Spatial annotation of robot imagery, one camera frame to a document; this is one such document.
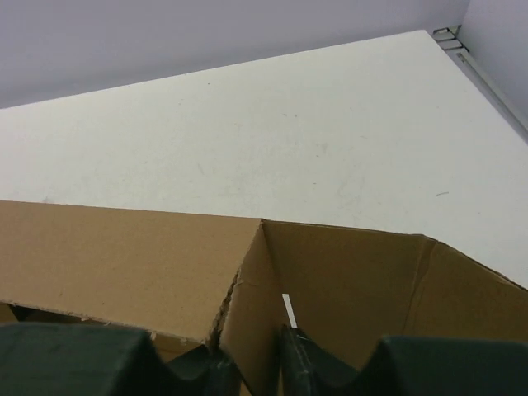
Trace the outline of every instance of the white tabletop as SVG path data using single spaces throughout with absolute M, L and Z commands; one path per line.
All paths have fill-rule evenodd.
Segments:
M 528 146 L 419 31 L 0 111 L 0 199 L 424 233 L 528 286 Z

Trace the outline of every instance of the brown cardboard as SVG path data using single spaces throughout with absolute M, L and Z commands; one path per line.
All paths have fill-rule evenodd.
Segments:
M 281 292 L 357 368 L 386 334 L 528 341 L 528 292 L 422 235 L 1 201 L 0 219 L 0 301 L 145 328 L 162 356 L 219 342 L 257 395 Z
M 0 300 L 206 342 L 258 219 L 1 202 Z
M 220 346 L 244 368 L 244 378 L 257 394 L 277 374 L 272 371 L 276 334 L 285 319 L 281 288 L 260 229 L 238 273 L 220 338 Z
M 15 315 L 7 304 L 0 304 L 0 324 L 1 323 L 14 323 L 17 321 Z

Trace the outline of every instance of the cardboard box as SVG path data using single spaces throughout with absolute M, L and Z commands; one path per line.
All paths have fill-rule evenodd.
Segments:
M 276 376 L 282 292 L 358 368 L 385 334 L 528 341 L 528 292 L 422 235 L 9 201 L 0 219 L 4 304 L 144 328 L 169 356 L 219 345 L 254 394 Z

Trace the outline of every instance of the torn cardboard edge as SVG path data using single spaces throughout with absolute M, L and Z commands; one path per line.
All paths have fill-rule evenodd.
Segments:
M 219 340 L 253 394 L 274 394 L 278 334 L 284 320 L 281 288 L 261 224 L 238 271 Z
M 33 310 L 27 318 L 22 320 L 23 323 L 62 323 L 62 324 L 86 324 L 97 326 L 110 326 L 118 328 L 137 328 L 150 334 L 154 346 L 164 361 L 169 361 L 182 353 L 198 347 L 202 342 L 197 340 L 186 339 L 184 337 L 174 336 L 172 334 L 158 333 L 147 328 L 131 326 L 129 324 L 114 323 L 99 318 L 79 317 L 74 313 L 64 313 L 53 309 L 42 309 L 41 307 L 27 307 L 22 305 L 10 304 L 9 302 L 0 302 L 0 325 L 3 323 L 19 323 L 15 314 L 9 305 L 21 306 Z
M 229 287 L 225 295 L 224 301 L 219 307 L 219 312 L 214 318 L 214 322 L 211 326 L 209 336 L 207 337 L 207 339 L 202 341 L 202 343 L 206 344 L 206 346 L 210 350 L 215 349 L 219 346 L 220 334 L 222 330 L 224 329 L 225 319 L 229 313 L 229 307 L 231 306 L 233 291 L 240 279 L 240 270 L 241 270 L 241 267 L 238 268 L 237 273 L 235 274 L 235 277 L 233 279 L 233 282 L 231 282 L 231 286 Z

